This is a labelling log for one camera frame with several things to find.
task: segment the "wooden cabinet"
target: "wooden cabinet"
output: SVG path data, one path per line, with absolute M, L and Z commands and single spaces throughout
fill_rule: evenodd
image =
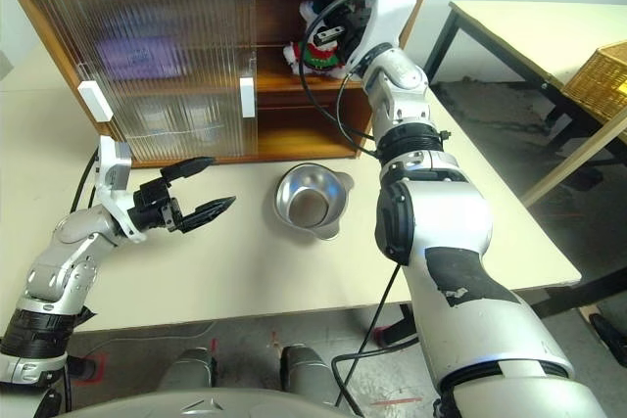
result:
M 20 0 L 96 129 L 129 142 L 136 166 L 197 155 L 223 163 L 355 156 L 283 58 L 283 46 L 305 30 L 301 1 Z M 251 114 L 240 96 L 248 79 Z M 93 119 L 77 92 L 83 80 L 98 83 L 114 111 L 110 122 Z M 308 83 L 334 113 L 339 80 Z M 369 106 L 355 83 L 343 115 L 368 129 Z

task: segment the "black cable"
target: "black cable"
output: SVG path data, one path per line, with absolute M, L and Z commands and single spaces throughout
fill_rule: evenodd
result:
M 82 195 L 82 190 L 85 186 L 85 181 L 89 176 L 89 172 L 91 171 L 91 167 L 93 166 L 94 162 L 96 162 L 96 157 L 98 157 L 98 148 L 96 148 L 92 156 L 89 158 L 89 162 L 87 162 L 85 170 L 82 172 L 82 175 L 80 175 L 80 180 L 78 181 L 78 187 L 76 188 L 76 193 L 74 194 L 74 199 L 72 201 L 72 207 L 70 208 L 70 212 L 74 212 L 76 211 L 76 208 L 78 208 L 80 195 Z
M 91 194 L 89 195 L 89 203 L 87 203 L 87 207 L 91 208 L 92 205 L 94 204 L 94 197 L 96 196 L 96 187 L 92 186 L 91 187 Z
M 349 354 L 340 354 L 339 356 L 335 356 L 333 359 L 331 359 L 331 371 L 333 372 L 333 377 L 335 378 L 335 382 L 337 382 L 337 385 L 340 388 L 340 394 L 346 399 L 349 406 L 353 410 L 353 413 L 355 413 L 358 416 L 363 416 L 362 409 L 360 408 L 360 406 L 357 404 L 357 402 L 355 401 L 351 393 L 346 388 L 346 384 L 342 381 L 340 372 L 337 369 L 337 363 L 342 362 L 342 361 L 350 361 L 351 359 L 358 360 L 358 359 L 362 359 L 365 357 L 373 357 L 373 356 L 378 356 L 380 354 L 387 354 L 389 352 L 395 352 L 404 348 L 411 347 L 413 345 L 416 345 L 417 343 L 419 343 L 419 338 L 415 337 L 415 338 L 412 338 L 411 340 L 407 340 L 406 342 L 399 343 L 392 347 L 374 349 L 371 351 L 353 352 Z
M 348 81 L 351 79 L 351 76 L 353 75 L 352 72 L 349 72 L 346 74 L 346 76 L 344 77 L 344 80 L 342 80 L 342 84 L 340 85 L 340 89 L 337 92 L 337 97 L 335 99 L 335 119 L 337 121 L 338 124 L 338 129 L 340 130 L 340 132 L 342 133 L 342 135 L 346 138 L 347 141 L 349 141 L 351 143 L 351 145 L 356 148 L 359 149 L 360 151 L 362 151 L 364 154 L 368 154 L 371 157 L 377 158 L 376 156 L 376 152 L 372 152 L 369 151 L 368 149 L 366 149 L 365 147 L 360 146 L 357 142 L 355 142 L 353 140 L 353 138 L 344 130 L 345 125 L 342 123 L 342 118 L 341 118 L 341 114 L 340 114 L 340 106 L 342 104 L 342 94 L 344 93 L 344 88 L 346 87 L 346 84 L 348 83 Z
M 317 102 L 317 99 L 315 98 L 314 94 L 312 93 L 312 90 L 310 89 L 309 85 L 307 84 L 307 80 L 305 79 L 305 62 L 304 62 L 304 58 L 305 58 L 305 50 L 307 48 L 307 42 L 310 38 L 310 36 L 312 35 L 312 33 L 315 31 L 315 29 L 317 28 L 317 26 L 319 25 L 320 22 L 322 22 L 322 20 L 324 20 L 324 18 L 326 16 L 328 16 L 331 12 L 333 12 L 335 9 L 337 9 L 339 6 L 349 2 L 351 0 L 334 0 L 333 2 L 331 2 L 329 5 L 327 5 L 322 12 L 319 13 L 319 15 L 315 18 L 315 20 L 312 22 L 312 24 L 309 25 L 309 27 L 307 28 L 307 30 L 305 31 L 305 37 L 303 38 L 303 40 L 301 41 L 299 47 L 300 47 L 300 55 L 299 55 L 299 59 L 298 59 L 298 75 L 301 79 L 301 85 L 303 86 L 303 89 L 305 90 L 305 94 L 307 95 L 307 98 L 309 98 L 310 102 L 312 102 L 312 104 L 315 106 L 315 108 L 322 113 L 322 115 L 324 117 L 326 117 L 327 119 L 329 119 L 330 121 L 334 122 L 337 124 L 337 120 L 335 119 L 335 117 L 328 112 L 327 110 L 325 110 L 320 103 Z M 354 129 L 351 126 L 347 126 L 347 125 L 343 125 L 343 128 L 346 131 L 352 132 L 353 134 L 357 134 L 360 137 L 363 137 L 365 139 L 370 139 L 370 140 L 374 140 L 374 138 L 372 136 L 370 136 L 369 134 L 366 134 L 365 132 L 359 131 L 357 129 Z
M 358 350 L 357 354 L 362 354 L 363 350 L 365 349 L 365 346 L 368 344 L 368 340 L 370 340 L 370 336 L 372 335 L 372 331 L 374 330 L 374 327 L 376 326 L 376 322 L 379 319 L 379 315 L 381 315 L 381 310 L 383 310 L 383 305 L 385 304 L 385 301 L 388 298 L 388 294 L 390 294 L 390 290 L 392 289 L 394 280 L 396 279 L 396 276 L 399 274 L 400 270 L 401 270 L 401 266 L 397 263 L 396 267 L 394 268 L 394 271 L 392 272 L 392 276 L 390 276 L 388 285 L 385 287 L 385 291 L 383 291 L 383 296 L 381 296 L 381 301 L 379 301 L 379 305 L 377 306 L 376 311 L 374 312 L 374 315 L 372 316 L 372 321 L 370 322 L 368 331 L 365 333 L 365 336 L 363 337 L 362 345 L 360 346 L 360 349 Z M 358 362 L 360 362 L 360 360 L 358 357 L 356 357 L 355 361 L 353 361 L 353 364 L 351 365 L 351 369 L 349 370 L 349 373 L 346 375 L 346 379 L 342 383 L 342 386 L 340 386 L 340 394 L 338 394 L 337 398 L 335 399 L 335 406 L 340 406 L 340 403 L 342 403 L 342 395 L 344 395 L 342 393 L 342 387 L 346 389 L 346 386 L 349 385 L 349 382 L 351 380 L 351 377 L 353 377 L 353 373 L 355 372 L 355 368 L 357 367 Z
M 68 364 L 63 367 L 63 390 L 66 395 L 66 413 L 72 411 L 72 384 L 70 383 L 70 371 Z

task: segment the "purple box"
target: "purple box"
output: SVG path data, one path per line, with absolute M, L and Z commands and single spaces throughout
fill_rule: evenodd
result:
M 167 78 L 183 75 L 170 38 L 105 39 L 96 44 L 107 75 L 113 80 Z

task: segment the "stainless steel bowl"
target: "stainless steel bowl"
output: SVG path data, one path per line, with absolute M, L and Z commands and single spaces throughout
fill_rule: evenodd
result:
M 302 163 L 283 175 L 276 189 L 274 207 L 287 224 L 329 240 L 340 230 L 340 216 L 353 185 L 348 173 L 316 163 Z

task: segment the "wicker basket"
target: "wicker basket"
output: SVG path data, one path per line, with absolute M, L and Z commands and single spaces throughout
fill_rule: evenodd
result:
M 595 51 L 561 92 L 601 122 L 613 118 L 627 106 L 627 41 Z

